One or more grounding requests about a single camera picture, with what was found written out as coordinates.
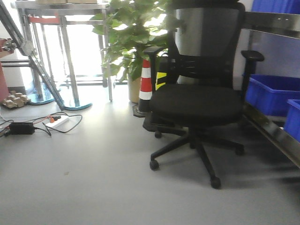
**plant pot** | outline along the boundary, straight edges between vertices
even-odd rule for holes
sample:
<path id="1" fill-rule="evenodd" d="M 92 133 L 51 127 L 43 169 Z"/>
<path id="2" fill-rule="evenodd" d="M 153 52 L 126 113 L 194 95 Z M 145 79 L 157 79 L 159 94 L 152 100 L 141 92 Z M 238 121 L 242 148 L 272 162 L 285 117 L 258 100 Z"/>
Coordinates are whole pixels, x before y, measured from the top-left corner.
<path id="1" fill-rule="evenodd" d="M 134 81 L 128 78 L 128 97 L 133 103 L 139 102 L 139 94 L 141 88 L 141 78 L 137 78 Z"/>

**chair armrest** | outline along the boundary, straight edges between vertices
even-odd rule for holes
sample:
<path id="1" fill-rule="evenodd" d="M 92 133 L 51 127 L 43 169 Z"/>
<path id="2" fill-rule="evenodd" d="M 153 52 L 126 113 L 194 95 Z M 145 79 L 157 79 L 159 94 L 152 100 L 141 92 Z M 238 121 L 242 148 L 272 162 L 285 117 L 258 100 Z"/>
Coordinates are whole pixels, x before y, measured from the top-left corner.
<path id="1" fill-rule="evenodd" d="M 244 58 L 248 61 L 262 62 L 264 61 L 264 56 L 257 51 L 241 51 Z"/>
<path id="2" fill-rule="evenodd" d="M 152 47 L 148 47 L 144 50 L 144 53 L 149 55 L 149 56 L 153 56 L 153 55 L 157 55 L 157 53 L 159 53 L 160 51 L 162 51 L 164 48 L 163 47 L 158 47 L 158 46 L 152 46 Z"/>
<path id="3" fill-rule="evenodd" d="M 242 90 L 241 90 L 241 100 L 242 102 L 244 102 L 248 85 L 249 85 L 250 76 L 251 74 L 254 74 L 256 70 L 256 62 L 264 61 L 264 56 L 257 51 L 250 51 L 250 50 L 241 51 L 241 54 L 246 59 Z"/>
<path id="4" fill-rule="evenodd" d="M 163 47 L 152 46 L 143 51 L 145 54 L 149 55 L 150 58 L 152 93 L 155 92 L 156 83 L 156 56 L 163 49 Z"/>

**green leaves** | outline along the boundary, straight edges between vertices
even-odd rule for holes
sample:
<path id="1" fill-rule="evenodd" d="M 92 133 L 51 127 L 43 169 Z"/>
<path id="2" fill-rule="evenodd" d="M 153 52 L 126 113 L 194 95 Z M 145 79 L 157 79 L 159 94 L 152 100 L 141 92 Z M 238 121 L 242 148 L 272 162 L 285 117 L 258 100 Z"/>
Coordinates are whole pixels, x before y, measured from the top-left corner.
<path id="1" fill-rule="evenodd" d="M 115 10 L 106 19 L 109 46 L 105 49 L 102 66 L 110 65 L 112 75 L 116 75 L 124 67 L 121 80 L 126 79 L 127 74 L 132 80 L 140 77 L 143 59 L 149 58 L 143 50 L 154 45 L 166 47 L 166 35 L 155 34 L 165 29 L 165 22 L 161 21 L 155 25 L 151 23 L 147 27 L 144 25 L 153 18 L 165 14 L 168 1 L 111 0 L 110 6 Z M 103 20 L 103 15 L 97 14 L 91 20 Z M 93 32 L 103 35 L 104 26 L 95 25 Z"/>

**electrical cable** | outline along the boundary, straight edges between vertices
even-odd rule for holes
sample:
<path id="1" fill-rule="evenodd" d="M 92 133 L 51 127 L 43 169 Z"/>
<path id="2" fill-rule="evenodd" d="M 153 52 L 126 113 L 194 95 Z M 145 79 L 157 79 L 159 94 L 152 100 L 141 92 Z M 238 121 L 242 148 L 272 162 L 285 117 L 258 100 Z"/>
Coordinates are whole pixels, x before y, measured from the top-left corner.
<path id="1" fill-rule="evenodd" d="M 42 128 L 39 128 L 39 127 L 34 127 L 34 129 L 35 130 L 42 130 L 42 131 L 45 131 L 50 137 L 51 137 L 51 133 L 50 133 L 50 131 L 47 129 L 47 130 L 45 130 L 45 129 L 42 129 Z"/>
<path id="2" fill-rule="evenodd" d="M 78 117 L 78 116 L 79 116 L 80 119 L 79 119 L 79 121 L 78 121 L 73 127 L 71 127 L 69 130 L 67 130 L 67 131 L 62 131 L 62 130 L 58 130 L 58 129 L 55 129 L 55 128 L 52 128 L 52 127 L 48 127 L 45 123 L 43 123 L 44 120 L 46 120 L 46 119 L 48 119 L 48 118 L 51 118 L 53 115 L 66 115 L 66 116 L 68 116 L 68 117 Z M 4 119 L 4 118 L 2 117 L 1 114 L 0 114 L 0 117 L 4 120 L 4 122 L 1 123 L 0 126 L 3 125 L 3 124 L 5 124 L 5 123 L 7 123 L 7 122 L 15 122 L 14 120 L 6 120 L 6 119 Z M 70 132 L 71 130 L 73 130 L 75 127 L 77 127 L 78 124 L 79 124 L 82 120 L 83 120 L 83 116 L 80 115 L 80 114 L 78 114 L 78 115 L 68 115 L 68 114 L 65 113 L 65 112 L 54 112 L 54 113 L 51 113 L 51 114 L 49 114 L 49 115 L 47 115 L 47 116 L 42 116 L 42 117 L 38 117 L 38 118 L 31 119 L 31 120 L 26 120 L 26 121 L 20 121 L 20 122 L 32 122 L 33 124 L 38 124 L 38 123 L 41 122 L 41 123 L 46 127 L 46 129 L 42 129 L 42 128 L 38 128 L 38 127 L 35 127 L 35 129 L 36 129 L 36 130 L 43 130 L 43 131 L 46 132 L 49 136 L 51 136 L 51 132 L 50 132 L 49 129 L 55 130 L 55 131 L 57 131 L 57 132 L 60 132 L 60 133 L 64 133 L 64 134 L 65 134 L 65 133 L 68 133 L 68 132 Z M 3 129 L 0 131 L 0 133 L 2 133 L 5 129 L 9 129 L 8 126 L 3 127 Z"/>
<path id="3" fill-rule="evenodd" d="M 1 106 L 0 106 L 0 118 L 2 118 L 5 122 L 14 122 L 14 120 L 6 120 L 3 116 L 2 116 L 2 114 L 1 114 Z"/>

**mesh backrest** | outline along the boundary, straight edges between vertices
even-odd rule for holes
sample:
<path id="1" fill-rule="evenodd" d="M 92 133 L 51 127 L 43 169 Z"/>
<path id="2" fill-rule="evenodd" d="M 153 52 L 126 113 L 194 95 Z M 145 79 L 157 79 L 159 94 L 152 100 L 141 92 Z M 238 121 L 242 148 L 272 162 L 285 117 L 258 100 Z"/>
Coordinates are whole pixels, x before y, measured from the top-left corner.
<path id="1" fill-rule="evenodd" d="M 170 11 L 169 56 L 176 61 L 176 72 L 232 87 L 244 11 L 240 3 L 174 4 Z"/>

